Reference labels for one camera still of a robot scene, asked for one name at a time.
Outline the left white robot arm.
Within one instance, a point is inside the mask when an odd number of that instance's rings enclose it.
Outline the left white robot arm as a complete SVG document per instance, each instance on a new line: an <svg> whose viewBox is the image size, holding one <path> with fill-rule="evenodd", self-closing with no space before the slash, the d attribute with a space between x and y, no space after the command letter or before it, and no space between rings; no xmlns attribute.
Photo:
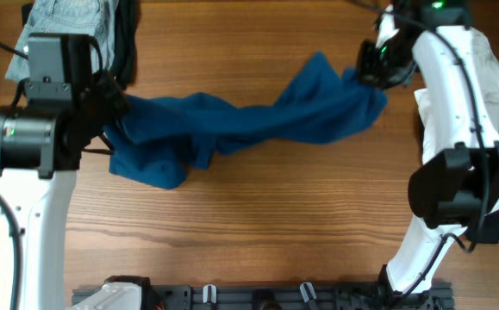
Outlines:
<svg viewBox="0 0 499 310"><path fill-rule="evenodd" d="M87 34L31 34L25 59L0 106L0 309L61 309L80 161L129 105Z"/></svg>

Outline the blue t-shirt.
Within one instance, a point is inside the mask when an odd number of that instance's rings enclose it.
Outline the blue t-shirt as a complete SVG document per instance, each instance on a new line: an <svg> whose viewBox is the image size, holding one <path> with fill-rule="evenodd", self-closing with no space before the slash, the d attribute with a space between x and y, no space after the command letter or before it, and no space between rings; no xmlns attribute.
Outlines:
<svg viewBox="0 0 499 310"><path fill-rule="evenodd" d="M272 105L235 107L218 96L127 97L131 110L105 133L114 146L109 172L175 189L187 168L206 169L213 155L272 139L327 144L368 129L386 95L361 84L354 68L337 73L315 53Z"/></svg>

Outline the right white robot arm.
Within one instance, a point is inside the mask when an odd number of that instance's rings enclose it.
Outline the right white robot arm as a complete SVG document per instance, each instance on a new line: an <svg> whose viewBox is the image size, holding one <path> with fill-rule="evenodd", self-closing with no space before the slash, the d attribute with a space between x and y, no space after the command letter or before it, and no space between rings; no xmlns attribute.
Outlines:
<svg viewBox="0 0 499 310"><path fill-rule="evenodd" d="M474 251L499 211L499 63L464 1L393 1L377 13L359 79L389 89L420 73L425 86L415 92L423 134L408 186L413 217L374 301L422 307L438 298L433 277L449 248Z"/></svg>

